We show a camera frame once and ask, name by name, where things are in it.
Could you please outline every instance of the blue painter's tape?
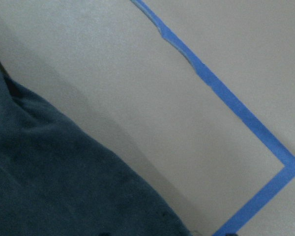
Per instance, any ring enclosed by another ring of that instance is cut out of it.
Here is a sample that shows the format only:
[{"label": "blue painter's tape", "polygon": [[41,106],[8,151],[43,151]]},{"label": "blue painter's tape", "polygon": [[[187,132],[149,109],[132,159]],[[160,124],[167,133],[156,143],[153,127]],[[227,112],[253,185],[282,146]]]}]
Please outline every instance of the blue painter's tape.
[{"label": "blue painter's tape", "polygon": [[162,37],[186,57],[197,75],[212,88],[216,95],[221,98],[262,143],[285,165],[285,167],[222,226],[214,236],[224,236],[225,233],[235,233],[295,177],[295,157],[143,1],[131,1],[157,26]]},{"label": "blue painter's tape", "polygon": [[284,167],[252,199],[250,199],[238,212],[236,212],[235,215],[216,231],[213,236],[223,236],[227,232],[237,232],[240,230],[294,177],[293,171],[289,170],[288,167]]},{"label": "blue painter's tape", "polygon": [[255,115],[223,84],[210,69],[158,18],[141,0],[131,0],[157,26],[162,37],[177,48],[190,62],[198,76],[209,85],[221,100],[246,124],[268,149],[295,173],[295,157],[255,117]]}]

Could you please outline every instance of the dark fabric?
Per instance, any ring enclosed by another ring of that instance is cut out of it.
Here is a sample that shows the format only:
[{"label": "dark fabric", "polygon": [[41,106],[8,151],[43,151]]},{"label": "dark fabric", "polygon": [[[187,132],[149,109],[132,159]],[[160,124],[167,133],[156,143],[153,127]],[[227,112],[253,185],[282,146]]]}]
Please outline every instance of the dark fabric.
[{"label": "dark fabric", "polygon": [[188,236],[113,152],[0,71],[0,236]]}]

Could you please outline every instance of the concrete floor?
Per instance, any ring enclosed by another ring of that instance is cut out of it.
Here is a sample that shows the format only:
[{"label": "concrete floor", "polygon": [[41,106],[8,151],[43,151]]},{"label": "concrete floor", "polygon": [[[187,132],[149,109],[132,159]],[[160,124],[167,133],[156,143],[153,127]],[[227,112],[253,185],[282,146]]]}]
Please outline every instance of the concrete floor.
[{"label": "concrete floor", "polygon": [[[295,0],[145,2],[295,155]],[[0,60],[195,236],[283,168],[129,0],[0,0]],[[295,236],[295,179],[238,234]]]}]

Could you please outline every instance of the floor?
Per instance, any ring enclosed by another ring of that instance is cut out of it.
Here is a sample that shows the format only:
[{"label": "floor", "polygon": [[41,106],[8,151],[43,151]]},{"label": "floor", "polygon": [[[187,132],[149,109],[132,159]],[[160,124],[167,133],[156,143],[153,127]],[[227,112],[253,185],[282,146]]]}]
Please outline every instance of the floor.
[{"label": "floor", "polygon": [[[284,164],[133,2],[0,0],[0,60],[209,236]],[[295,156],[295,0],[144,2]],[[269,198],[240,236],[295,236]]]}]

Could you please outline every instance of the blue line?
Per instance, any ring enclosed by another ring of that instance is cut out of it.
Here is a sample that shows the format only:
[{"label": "blue line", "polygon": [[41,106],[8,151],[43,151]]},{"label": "blue line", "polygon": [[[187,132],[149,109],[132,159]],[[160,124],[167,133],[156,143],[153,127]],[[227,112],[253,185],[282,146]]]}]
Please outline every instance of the blue line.
[{"label": "blue line", "polygon": [[295,172],[295,157],[286,147],[248,110],[248,108],[204,65],[201,60],[158,18],[141,0],[131,0],[157,26],[162,37],[177,48],[190,62],[197,75],[212,88],[221,100],[246,124],[265,146],[285,165]]},{"label": "blue line", "polygon": [[292,170],[284,167],[212,236],[225,236],[226,233],[236,233],[294,177]]},{"label": "blue line", "polygon": [[214,236],[236,232],[267,204],[295,176],[295,157],[255,117],[255,115],[218,79],[210,69],[151,11],[141,0],[131,0],[157,26],[162,37],[179,50],[195,69],[197,75],[212,88],[221,100],[242,120],[285,167],[239,210]]}]

